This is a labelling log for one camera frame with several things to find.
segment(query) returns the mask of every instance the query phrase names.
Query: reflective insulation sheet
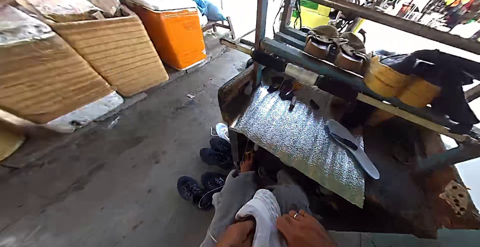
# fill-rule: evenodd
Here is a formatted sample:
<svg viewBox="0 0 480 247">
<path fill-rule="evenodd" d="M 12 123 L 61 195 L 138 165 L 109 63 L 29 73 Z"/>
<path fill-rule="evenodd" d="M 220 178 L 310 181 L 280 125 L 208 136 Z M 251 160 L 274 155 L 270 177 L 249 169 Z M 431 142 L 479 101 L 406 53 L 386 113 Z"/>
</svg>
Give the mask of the reflective insulation sheet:
<svg viewBox="0 0 480 247">
<path fill-rule="evenodd" d="M 354 157 L 336 144 L 327 132 L 333 95 L 316 87 L 296 91 L 297 102 L 289 111 L 290 101 L 281 100 L 279 92 L 256 89 L 251 104 L 238 115 L 230 129 L 247 136 L 286 165 L 292 166 L 351 203 L 363 207 L 365 181 Z M 320 106 L 307 105 L 314 99 Z M 355 136 L 363 148 L 363 138 Z"/>
</svg>

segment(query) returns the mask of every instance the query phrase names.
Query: black cloth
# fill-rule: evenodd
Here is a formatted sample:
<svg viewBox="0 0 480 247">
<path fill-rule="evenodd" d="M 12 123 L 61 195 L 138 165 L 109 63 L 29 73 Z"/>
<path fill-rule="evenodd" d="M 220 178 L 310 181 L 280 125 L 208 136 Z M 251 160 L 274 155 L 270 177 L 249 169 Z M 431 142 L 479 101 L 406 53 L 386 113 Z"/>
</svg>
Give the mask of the black cloth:
<svg viewBox="0 0 480 247">
<path fill-rule="evenodd" d="M 411 54 L 393 54 L 384 50 L 375 51 L 380 62 L 399 73 L 415 75 L 441 87 L 440 94 L 430 105 L 436 112 L 449 116 L 459 123 L 452 132 L 466 133 L 480 121 L 470 109 L 462 85 L 480 79 L 480 64 L 439 50 L 421 50 Z"/>
</svg>

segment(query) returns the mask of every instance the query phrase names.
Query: blue cloth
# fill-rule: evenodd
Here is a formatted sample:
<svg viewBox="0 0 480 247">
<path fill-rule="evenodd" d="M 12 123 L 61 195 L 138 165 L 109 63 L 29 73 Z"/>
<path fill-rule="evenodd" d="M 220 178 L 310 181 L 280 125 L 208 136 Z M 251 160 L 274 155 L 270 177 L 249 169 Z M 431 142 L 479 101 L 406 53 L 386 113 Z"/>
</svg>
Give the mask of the blue cloth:
<svg viewBox="0 0 480 247">
<path fill-rule="evenodd" d="M 198 9 L 202 15 L 207 16 L 207 19 L 212 21 L 224 21 L 226 18 L 222 15 L 220 8 L 214 5 L 209 0 L 193 0 L 197 4 Z"/>
</svg>

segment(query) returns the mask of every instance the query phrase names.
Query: hand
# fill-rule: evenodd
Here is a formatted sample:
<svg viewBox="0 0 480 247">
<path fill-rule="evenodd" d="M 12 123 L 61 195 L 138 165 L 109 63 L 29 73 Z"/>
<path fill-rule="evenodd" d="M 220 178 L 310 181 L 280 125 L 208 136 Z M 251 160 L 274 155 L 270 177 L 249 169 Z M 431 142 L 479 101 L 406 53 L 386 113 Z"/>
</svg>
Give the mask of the hand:
<svg viewBox="0 0 480 247">
<path fill-rule="evenodd" d="M 286 239 L 288 247 L 333 247 L 333 242 L 325 228 L 303 210 L 297 214 L 290 211 L 276 220 L 276 226 Z"/>
<path fill-rule="evenodd" d="M 255 235 L 255 223 L 252 220 L 240 221 L 230 225 L 217 247 L 251 247 Z"/>
</svg>

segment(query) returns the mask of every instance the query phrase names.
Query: gray pants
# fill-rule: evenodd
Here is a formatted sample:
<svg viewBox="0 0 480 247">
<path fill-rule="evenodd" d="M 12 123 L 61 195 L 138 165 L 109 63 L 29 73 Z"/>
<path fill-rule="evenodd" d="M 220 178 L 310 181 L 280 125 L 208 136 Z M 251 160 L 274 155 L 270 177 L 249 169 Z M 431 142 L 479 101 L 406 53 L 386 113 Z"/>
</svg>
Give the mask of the gray pants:
<svg viewBox="0 0 480 247">
<path fill-rule="evenodd" d="M 228 174 L 222 191 L 213 195 L 213 216 L 207 235 L 200 247 L 215 247 L 227 227 L 235 221 L 235 215 L 243 205 L 250 201 L 258 190 L 255 171 L 238 173 L 232 170 Z M 282 214 L 303 209 L 311 214 L 307 195 L 294 182 L 285 170 L 277 174 L 277 185 L 268 187 L 275 195 Z"/>
</svg>

